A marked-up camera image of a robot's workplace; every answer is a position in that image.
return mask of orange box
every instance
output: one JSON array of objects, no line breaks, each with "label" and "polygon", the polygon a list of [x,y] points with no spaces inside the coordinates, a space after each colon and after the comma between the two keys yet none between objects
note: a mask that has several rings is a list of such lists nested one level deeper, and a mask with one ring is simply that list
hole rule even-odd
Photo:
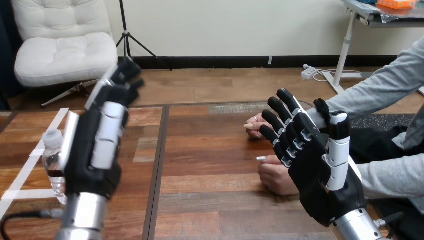
[{"label": "orange box", "polygon": [[378,0],[378,5],[391,9],[412,9],[417,0]]}]

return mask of wooden table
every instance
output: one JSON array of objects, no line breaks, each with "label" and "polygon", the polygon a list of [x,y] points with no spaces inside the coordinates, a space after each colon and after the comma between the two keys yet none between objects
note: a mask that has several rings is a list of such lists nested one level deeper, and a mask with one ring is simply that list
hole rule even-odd
[{"label": "wooden table", "polygon": [[[256,157],[273,150],[268,141],[249,139],[243,124],[266,107],[254,102],[132,108],[119,153],[123,175],[104,238],[335,239],[307,215],[298,196],[276,196],[261,184]],[[0,134],[2,196],[56,114],[0,114],[0,129],[6,125]],[[39,160],[20,191],[49,188]],[[54,197],[13,199],[6,214],[57,207]],[[372,207],[368,211],[377,218]],[[59,227],[58,220],[20,219],[6,229],[13,240],[35,240],[53,239]]]}]

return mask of light stand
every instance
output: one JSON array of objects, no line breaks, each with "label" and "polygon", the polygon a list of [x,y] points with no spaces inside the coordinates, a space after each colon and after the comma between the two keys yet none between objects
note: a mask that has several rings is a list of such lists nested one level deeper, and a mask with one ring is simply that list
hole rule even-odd
[{"label": "light stand", "polygon": [[122,25],[123,25],[123,33],[122,33],[122,37],[120,38],[120,40],[118,41],[118,44],[116,45],[116,47],[119,46],[119,44],[121,44],[122,40],[123,41],[123,57],[126,58],[127,55],[130,58],[133,58],[131,56],[131,50],[130,50],[130,42],[129,42],[129,38],[131,38],[132,40],[134,40],[138,45],[140,45],[142,48],[144,48],[144,50],[146,50],[149,54],[151,54],[154,58],[156,58],[157,60],[159,60],[160,62],[163,62],[166,67],[172,71],[172,67],[165,61],[160,59],[158,56],[156,56],[153,52],[151,52],[149,49],[147,49],[147,47],[145,47],[141,42],[139,42],[137,39],[135,39],[130,32],[128,32],[127,30],[127,22],[125,21],[125,12],[124,12],[124,3],[123,0],[119,0],[119,4],[120,4],[120,13],[122,16]]}]

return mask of robotic hand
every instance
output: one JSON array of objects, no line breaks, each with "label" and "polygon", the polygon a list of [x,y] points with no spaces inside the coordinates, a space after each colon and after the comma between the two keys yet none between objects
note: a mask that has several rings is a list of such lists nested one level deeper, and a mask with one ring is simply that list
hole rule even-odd
[{"label": "robotic hand", "polygon": [[262,117],[272,125],[260,133],[271,141],[281,163],[300,193],[306,212],[324,227],[332,227],[341,240],[383,239],[377,222],[368,215],[361,174],[349,156],[350,121],[343,111],[329,113],[322,99],[317,106],[327,123],[328,139],[318,130],[296,98],[280,89],[268,105],[279,115],[264,110]]},{"label": "robotic hand", "polygon": [[127,107],[144,84],[143,79],[129,81],[140,72],[127,58],[97,83],[81,117],[69,113],[60,154],[68,201],[58,240],[102,239],[107,203],[121,179],[117,156]]}]

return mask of human hand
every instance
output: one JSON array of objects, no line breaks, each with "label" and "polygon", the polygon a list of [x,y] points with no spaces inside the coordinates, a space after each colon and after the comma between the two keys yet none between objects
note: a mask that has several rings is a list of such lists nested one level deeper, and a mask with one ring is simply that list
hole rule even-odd
[{"label": "human hand", "polygon": [[298,195],[299,190],[289,175],[289,169],[276,155],[261,157],[257,173],[262,183],[273,193],[286,196]]},{"label": "human hand", "polygon": [[258,115],[253,116],[249,120],[247,120],[244,127],[246,128],[246,133],[249,136],[254,137],[256,139],[262,139],[264,138],[264,136],[259,132],[259,128],[261,128],[262,125],[266,125],[270,128],[273,128],[271,124],[269,124],[262,118],[262,113],[259,113]]}]

